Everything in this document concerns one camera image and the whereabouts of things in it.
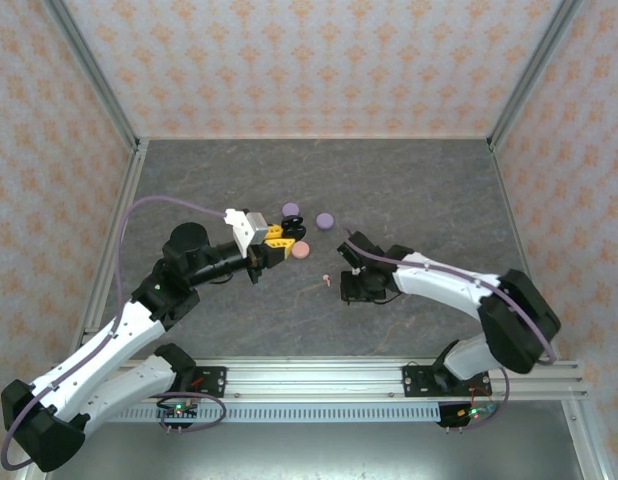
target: cable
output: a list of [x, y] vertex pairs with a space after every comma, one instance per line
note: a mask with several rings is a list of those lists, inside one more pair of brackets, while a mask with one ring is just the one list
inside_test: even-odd
[[173, 395], [170, 397], [164, 397], [161, 400], [158, 400], [156, 402], [156, 407], [161, 408], [163, 410], [173, 410], [173, 407], [171, 405], [165, 405], [165, 402], [168, 402], [169, 400], [173, 400], [176, 398], [182, 398], [182, 397], [178, 397], [177, 395]]
[[102, 351], [102, 349], [107, 346], [107, 344], [111, 341], [111, 339], [114, 337], [114, 335], [118, 331], [118, 327], [120, 326], [120, 322], [122, 321], [122, 312], [124, 310], [125, 303], [126, 303], [123, 297], [124, 292], [122, 288], [122, 266], [121, 266], [121, 261], [120, 261], [120, 257], [122, 254], [122, 239], [124, 237], [125, 229], [127, 228], [127, 222], [129, 221], [129, 216], [131, 215], [131, 212], [133, 212], [136, 208], [140, 207], [141, 205], [144, 205], [150, 202], [174, 203], [176, 205], [181, 205], [183, 207], [191, 208], [193, 210], [206, 213], [208, 215], [213, 215], [213, 216], [220, 217], [220, 218], [225, 218], [226, 216], [224, 212], [218, 212], [216, 210], [211, 210], [205, 207], [200, 207], [194, 203], [186, 202], [178, 198], [168, 197], [166, 195], [152, 195], [149, 197], [141, 198], [140, 200], [137, 200], [136, 202], [134, 202], [133, 205], [131, 205], [131, 207], [127, 209], [127, 211], [122, 217], [122, 220], [120, 221], [120, 228], [118, 230], [118, 235], [116, 237], [116, 260], [115, 260], [114, 274], [116, 276], [116, 290], [118, 293], [118, 308], [116, 311], [116, 316], [114, 317], [114, 321], [111, 327], [110, 334], [107, 335], [96, 348], [94, 348], [89, 354], [87, 354], [85, 358], [83, 358], [78, 363], [76, 363], [73, 367], [68, 369], [64, 374], [62, 374], [56, 380], [51, 382], [47, 387], [45, 387], [38, 395], [32, 398], [31, 401], [27, 403], [27, 405], [25, 405], [25, 407], [16, 416], [13, 424], [11, 425], [11, 427], [9, 427], [9, 430], [7, 431], [7, 435], [5, 435], [5, 439], [2, 442], [2, 447], [0, 449], [0, 463], [2, 464], [2, 468], [4, 468], [5, 470], [8, 470], [8, 471], [20, 470], [21, 468], [24, 468], [33, 463], [33, 460], [31, 458], [29, 458], [28, 460], [25, 460], [24, 462], [15, 464], [15, 465], [12, 463], [9, 463], [9, 445], [11, 444], [11, 440], [13, 439], [13, 436], [16, 433], [16, 430], [18, 430], [18, 427], [20, 427], [20, 424], [22, 424], [22, 421], [25, 419], [25, 417], [31, 411], [31, 409], [42, 398], [48, 395], [49, 392], [55, 390], [62, 382], [64, 382], [67, 378], [72, 376], [74, 373], [76, 373], [78, 370], [84, 367], [87, 363], [89, 363], [96, 355], [98, 355]]
[[493, 412], [489, 417], [484, 419], [482, 422], [478, 422], [473, 425], [467, 425], [466, 427], [458, 427], [451, 428], [450, 430], [454, 430], [456, 432], [463, 432], [465, 430], [475, 430], [476, 428], [484, 427], [489, 423], [493, 422], [496, 418], [498, 418], [502, 414], [502, 410], [505, 408], [507, 403], [509, 402], [509, 395], [511, 394], [511, 383], [509, 382], [509, 375], [507, 375], [507, 371], [504, 368], [501, 368], [502, 376], [505, 379], [505, 396], [502, 398], [502, 402], [498, 406], [495, 412]]
[[[159, 393], [157, 395], [153, 395], [153, 398], [170, 398], [170, 397], [186, 397], [186, 398], [206, 398], [208, 400], [213, 400], [216, 402], [220, 408], [222, 409], [222, 413], [218, 418], [216, 418], [213, 422], [202, 423], [200, 425], [191, 426], [185, 429], [180, 430], [180, 433], [192, 433], [198, 432], [200, 430], [206, 430], [208, 428], [215, 427], [220, 422], [222, 422], [227, 416], [227, 406], [223, 403], [219, 398], [214, 397], [213, 395], [208, 395], [206, 393], [198, 393], [198, 392], [168, 392], [168, 393]], [[167, 415], [167, 411], [163, 412], [160, 418], [160, 426], [166, 432], [169, 432], [170, 427], [165, 422], [165, 416]]]
[[394, 295], [393, 297], [391, 297], [389, 300], [385, 300], [384, 302], [379, 302], [377, 300], [374, 300], [374, 305], [386, 305], [388, 303], [393, 302], [396, 298], [398, 298], [400, 295], [402, 295], [402, 292], [398, 292], [397, 295]]
[[359, 253], [360, 255], [362, 255], [364, 257], [367, 257], [367, 258], [369, 258], [371, 260], [375, 260], [377, 262], [390, 263], [392, 265], [398, 265], [398, 266], [403, 266], [403, 267], [414, 267], [414, 268], [421, 268], [421, 269], [425, 269], [425, 270], [434, 270], [434, 271], [437, 271], [437, 272], [448, 273], [450, 275], [453, 275], [455, 277], [461, 278], [461, 279], [466, 280], [468, 282], [472, 282], [472, 283], [476, 283], [477, 282], [480, 286], [485, 287], [488, 290], [491, 290], [492, 293], [495, 293], [498, 297], [500, 297], [527, 324], [529, 329], [533, 332], [533, 334], [536, 336], [536, 338], [538, 339], [538, 341], [542, 345], [542, 348], [545, 350], [545, 352], [549, 356], [549, 360], [548, 361], [538, 360], [538, 363], [540, 363], [541, 365], [551, 365], [552, 363], [554, 363], [557, 360], [556, 353], [554, 352], [553, 348], [551, 347], [551, 345], [549, 344], [549, 342], [547, 341], [545, 336], [542, 334], [540, 329], [536, 326], [535, 323], [533, 323], [533, 320], [531, 320], [529, 315], [527, 315], [527, 313], [520, 307], [520, 305], [518, 305], [516, 302], [514, 302], [513, 299], [511, 297], [509, 297], [509, 295], [504, 293], [498, 287], [494, 287], [493, 285], [491, 285], [491, 284], [489, 284], [487, 282], [484, 282], [483, 280], [480, 280], [479, 278], [476, 278], [476, 277], [473, 277], [471, 275], [468, 275], [468, 274], [466, 274], [464, 272], [461, 272], [459, 270], [456, 270], [455, 268], [452, 268], [452, 267], [447, 267], [447, 266], [443, 266], [443, 265], [436, 265], [436, 264], [433, 264], [433, 263], [425, 264], [425, 263], [421, 263], [421, 262], [412, 262], [412, 261], [408, 261], [408, 260], [394, 260], [392, 258], [386, 258], [386, 257], [382, 257], [380, 255], [374, 255], [373, 253], [366, 252], [362, 248], [360, 248], [357, 245], [355, 245], [348, 238], [345, 240], [345, 243], [347, 245], [349, 245], [356, 253]]
[[[347, 232], [347, 234], [349, 236], [351, 236], [351, 232], [349, 230], [345, 230], [345, 231]], [[398, 266], [404, 266], [404, 267], [421, 268], [421, 269], [425, 269], [425, 270], [434, 270], [434, 271], [437, 271], [437, 272], [448, 273], [450, 275], [453, 275], [455, 277], [461, 278], [461, 279], [466, 280], [468, 282], [472, 282], [472, 283], [477, 282], [480, 286], [487, 288], [492, 293], [495, 293], [505, 303], [507, 303], [520, 316], [520, 318], [522, 318], [522, 320], [527, 324], [529, 329], [534, 333], [534, 335], [536, 336], [536, 338], [538, 339], [538, 341], [542, 345], [542, 348], [545, 350], [545, 352], [549, 356], [549, 360], [538, 360], [538, 363], [540, 363], [542, 365], [551, 365], [552, 363], [554, 363], [557, 360], [556, 352], [554, 352], [553, 348], [551, 347], [551, 345], [549, 344], [549, 342], [547, 341], [545, 336], [538, 329], [536, 324], [533, 323], [533, 320], [531, 320], [529, 315], [527, 315], [527, 313], [520, 307], [520, 305], [518, 305], [511, 297], [509, 297], [509, 295], [504, 293], [499, 288], [494, 287], [493, 285], [491, 285], [491, 284], [489, 284], [487, 282], [484, 282], [484, 281], [480, 280], [479, 278], [472, 277], [471, 275], [468, 275], [468, 274], [466, 274], [464, 272], [456, 270], [455, 268], [451, 268], [451, 267], [447, 267], [447, 266], [443, 266], [443, 265], [436, 265], [436, 264], [424, 264], [424, 263], [421, 263], [421, 262], [412, 262], [412, 261], [407, 261], [407, 260], [394, 260], [392, 258], [386, 258], [386, 257], [382, 257], [380, 255], [374, 255], [373, 253], [366, 252], [362, 248], [358, 247], [351, 240], [349, 240], [349, 238], [347, 238], [345, 240], [345, 243], [347, 245], [349, 245], [349, 247], [351, 247], [354, 252], [362, 255], [363, 257], [367, 257], [367, 258], [369, 258], [371, 260], [375, 260], [377, 262], [390, 263], [392, 265], [398, 265]], [[493, 415], [489, 416], [486, 420], [483, 420], [482, 422], [480, 422], [480, 423], [478, 423], [476, 425], [468, 425], [467, 427], [464, 427], [463, 429], [455, 429], [455, 430], [457, 430], [457, 431], [473, 430], [475, 428], [482, 427], [482, 426], [484, 426], [484, 425], [494, 421], [496, 418], [498, 418], [498, 416], [500, 416], [500, 414], [502, 413], [502, 409], [505, 407], [505, 405], [507, 405], [507, 402], [509, 401], [509, 394], [510, 394], [510, 390], [511, 390], [511, 385], [510, 385], [510, 382], [509, 382], [509, 376], [507, 375], [507, 372], [505, 371], [504, 368], [500, 368], [500, 371], [502, 371], [502, 375], [503, 375], [503, 377], [505, 379], [505, 396], [504, 396], [504, 398], [502, 400], [502, 403], [498, 407], [498, 409], [493, 413]]]
[[487, 396], [487, 398], [491, 401], [491, 403], [495, 403], [486, 388], [482, 388], [480, 385], [469, 385], [469, 388], [473, 388], [473, 391], [471, 393], [471, 404], [472, 405], [473, 405], [473, 401], [476, 398], [476, 390], [484, 393]]
[[233, 272], [229, 273], [227, 278], [225, 278], [224, 280], [216, 280], [214, 282], [209, 282], [209, 284], [211, 284], [211, 285], [224, 285], [225, 283], [230, 282], [232, 278], [233, 278]]

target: gray floor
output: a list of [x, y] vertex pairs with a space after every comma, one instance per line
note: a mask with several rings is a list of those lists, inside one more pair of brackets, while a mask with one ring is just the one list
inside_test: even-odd
[[[384, 248], [410, 246], [465, 269], [521, 267], [487, 144], [479, 140], [151, 141], [136, 198], [152, 194], [219, 210], [249, 208], [269, 222], [279, 222], [281, 206], [293, 201], [308, 226], [309, 258], [265, 271], [256, 286], [242, 274], [200, 288], [200, 305], [161, 340], [194, 357], [436, 356], [479, 331], [464, 314], [415, 296], [386, 306], [342, 303], [337, 279], [347, 265], [336, 247], [343, 227]], [[328, 233], [314, 224], [325, 211], [337, 222]], [[150, 272], [171, 230], [186, 221], [204, 224], [212, 244], [231, 239], [216, 218], [143, 207], [125, 237], [127, 294]], [[336, 280], [331, 288], [325, 273]], [[106, 318], [112, 304], [110, 297]]]
[[167, 437], [109, 424], [53, 480], [578, 480], [559, 402], [512, 403], [483, 429], [434, 424], [223, 424]]

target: wallpaper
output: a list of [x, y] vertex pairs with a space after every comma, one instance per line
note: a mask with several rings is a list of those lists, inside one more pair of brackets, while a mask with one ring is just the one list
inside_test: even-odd
[[0, 0], [0, 392], [66, 356], [128, 155], [43, 2]]
[[69, 0], [139, 136], [487, 137], [559, 0]]
[[586, 360], [618, 464], [618, 0], [585, 0], [498, 157], [560, 352]]

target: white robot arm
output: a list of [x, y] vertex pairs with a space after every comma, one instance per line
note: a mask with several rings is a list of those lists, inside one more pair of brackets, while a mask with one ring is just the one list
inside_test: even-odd
[[342, 300], [377, 303], [387, 290], [422, 295], [481, 323], [483, 333], [453, 342], [434, 363], [432, 378], [444, 392], [494, 368], [528, 373], [560, 329], [542, 295], [517, 270], [502, 276], [479, 274], [398, 245], [384, 252], [360, 232], [338, 251], [353, 268], [341, 274]]
[[[212, 247], [202, 225], [185, 223], [171, 233], [163, 258], [112, 320], [62, 364], [31, 383], [11, 382], [1, 394], [7, 445], [13, 437], [44, 471], [68, 461], [111, 416], [193, 375], [195, 362], [176, 345], [159, 347], [140, 366], [110, 378], [138, 350], [158, 339], [200, 301], [195, 289], [224, 283], [246, 270], [257, 283], [262, 270], [287, 258], [306, 232], [301, 217], [269, 226], [261, 214], [228, 209], [225, 222], [234, 241]], [[6, 461], [3, 449], [3, 465]]]

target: pink disc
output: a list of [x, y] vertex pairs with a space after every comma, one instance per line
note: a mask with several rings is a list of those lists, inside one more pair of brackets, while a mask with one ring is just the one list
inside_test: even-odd
[[305, 242], [296, 242], [293, 244], [291, 254], [296, 258], [307, 258], [310, 248]]

